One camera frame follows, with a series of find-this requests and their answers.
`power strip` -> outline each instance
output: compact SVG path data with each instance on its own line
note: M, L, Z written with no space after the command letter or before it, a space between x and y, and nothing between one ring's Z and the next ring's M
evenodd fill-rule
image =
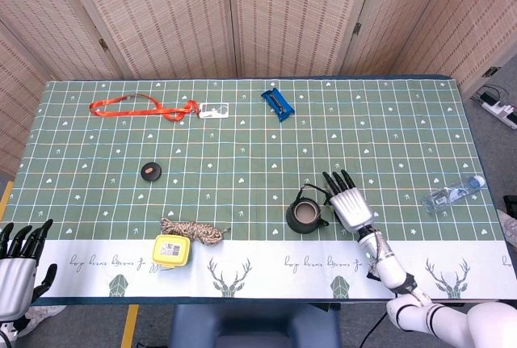
M517 112L513 106L510 104L502 105L500 101L494 99L488 92L479 95L479 99L481 100L481 107L506 126L510 126L514 130L517 129Z

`orange lanyard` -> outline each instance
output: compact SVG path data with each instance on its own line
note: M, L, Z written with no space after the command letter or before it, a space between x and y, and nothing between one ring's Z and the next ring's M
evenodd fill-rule
M100 111L97 110L97 107L107 106L108 104L118 103L124 99L128 99L131 97L141 96L147 98L148 100L154 103L156 108L147 109L147 110L134 110L134 111ZM157 101L155 98L152 98L148 95L144 94L128 94L124 96L120 96L118 98L113 99L103 99L97 100L93 103L90 103L90 112L93 115L97 116L133 116L133 115L163 115L164 118L170 120L171 122L177 122L181 120L186 114L196 113L197 115L200 113L200 108L195 100L189 100L187 104L185 104L184 108L164 108L162 104Z

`water bottle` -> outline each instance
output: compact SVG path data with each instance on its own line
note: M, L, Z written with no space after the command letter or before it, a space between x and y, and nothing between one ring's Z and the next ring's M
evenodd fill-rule
M485 179L479 175L464 176L460 181L447 185L422 199L422 205L429 213L445 211L456 201L477 193L485 185Z

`blue stapler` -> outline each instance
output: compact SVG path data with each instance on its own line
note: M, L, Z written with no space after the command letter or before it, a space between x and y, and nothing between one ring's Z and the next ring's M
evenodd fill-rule
M280 91L276 88L273 90L268 90L264 92L262 95L264 99L273 107L276 114L278 115L278 119L280 122L287 119L291 114L294 114L294 108L284 99Z

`yellow container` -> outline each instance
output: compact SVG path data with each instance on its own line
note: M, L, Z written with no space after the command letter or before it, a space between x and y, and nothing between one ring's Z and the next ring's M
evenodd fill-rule
M191 240L179 235L158 235L154 242L153 260L165 267L185 266Z

